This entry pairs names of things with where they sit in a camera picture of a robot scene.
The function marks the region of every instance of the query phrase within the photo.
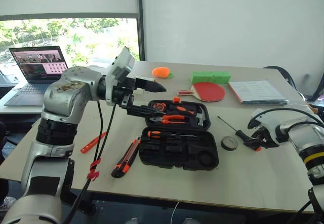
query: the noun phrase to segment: ping pong paddle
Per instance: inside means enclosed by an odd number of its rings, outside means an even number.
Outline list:
[[[178,91],[178,96],[192,95],[200,101],[220,101],[225,96],[225,91],[219,85],[209,82],[196,83],[189,91]]]

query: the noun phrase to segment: pliers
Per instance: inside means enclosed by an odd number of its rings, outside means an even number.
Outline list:
[[[161,122],[163,124],[184,124],[184,121],[171,121],[171,119],[185,119],[183,115],[164,115],[160,118],[150,118],[153,122]]]

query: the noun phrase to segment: laptop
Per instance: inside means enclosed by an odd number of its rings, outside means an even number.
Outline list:
[[[9,48],[27,84],[5,106],[42,106],[47,87],[67,69],[59,46]]]

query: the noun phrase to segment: green foam block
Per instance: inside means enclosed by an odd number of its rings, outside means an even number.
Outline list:
[[[214,84],[228,84],[231,75],[227,71],[194,71],[191,73],[191,83],[210,82]]]

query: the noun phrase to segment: screwdriver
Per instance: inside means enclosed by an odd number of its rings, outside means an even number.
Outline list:
[[[161,131],[148,131],[147,136],[150,138],[162,138],[162,137],[170,137],[170,136],[176,136],[176,134],[172,134],[171,132],[161,132]],[[180,134],[180,136],[183,137],[196,137],[195,135],[191,134]]]
[[[259,152],[260,150],[262,150],[262,148],[260,146],[253,146],[253,144],[259,144],[260,143],[260,140],[259,139],[251,138],[251,137],[247,136],[246,134],[243,133],[243,131],[234,129],[234,127],[232,127],[231,125],[229,125],[220,116],[217,116],[217,117],[221,121],[223,121],[223,123],[225,123],[227,126],[229,126],[231,129],[233,129],[235,131],[235,135],[238,136],[239,138],[241,138],[243,140],[243,144],[244,145],[252,148],[256,152]]]

